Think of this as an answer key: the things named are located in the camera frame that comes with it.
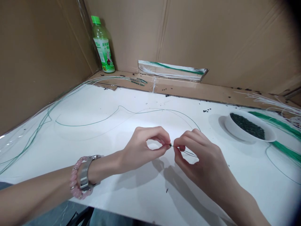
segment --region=cardboard wall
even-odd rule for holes
[[[0,1],[0,134],[98,65],[76,1]]]
[[[203,83],[287,94],[301,86],[290,12],[278,0],[86,0],[112,36],[118,70],[138,60],[208,68]]]

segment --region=left hand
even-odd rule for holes
[[[158,141],[162,144],[162,147],[151,150],[146,144],[147,140]],[[159,158],[170,148],[170,143],[168,132],[161,126],[151,128],[137,127],[126,147],[118,153],[118,173],[135,170]]]

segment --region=white tabletop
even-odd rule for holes
[[[291,220],[299,204],[296,197],[301,195],[301,185],[291,181],[271,163],[265,153],[268,143],[242,142],[227,132],[224,118],[240,107],[130,89],[112,91],[87,85],[62,101],[50,114],[53,120],[43,125],[30,148],[0,175],[0,181],[16,184],[73,165],[84,155],[108,155],[121,150],[137,126],[163,126],[172,143],[186,130],[197,128],[191,119],[178,112],[162,110],[132,114],[122,107],[107,120],[90,126],[68,127],[55,122],[67,125],[93,123],[107,118],[119,105],[132,112],[170,109],[189,116],[213,143],[220,146],[232,173],[255,197],[268,221],[272,225],[285,225]],[[45,112],[0,139],[0,162],[21,153],[44,115]],[[276,132],[278,141],[301,150],[301,144],[294,138],[279,130]],[[148,144],[151,148],[158,147],[157,142]],[[274,147],[267,152],[281,171],[301,183],[300,169]],[[185,158],[191,163],[196,161],[188,155]],[[175,164],[172,149],[135,171],[103,180],[85,200],[73,198],[71,201],[158,225],[225,225],[221,217],[229,219]]]

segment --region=pink beaded bracelet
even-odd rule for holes
[[[85,199],[87,196],[91,195],[93,192],[93,188],[89,189],[85,193],[78,187],[77,185],[77,170],[79,169],[82,161],[87,161],[89,156],[83,156],[81,157],[77,163],[74,165],[72,171],[71,171],[71,177],[70,177],[70,190],[71,194],[76,197],[77,199]]]

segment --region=green bottle cap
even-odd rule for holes
[[[101,24],[99,17],[97,17],[97,16],[91,16],[91,18],[92,18],[92,22],[94,24]]]

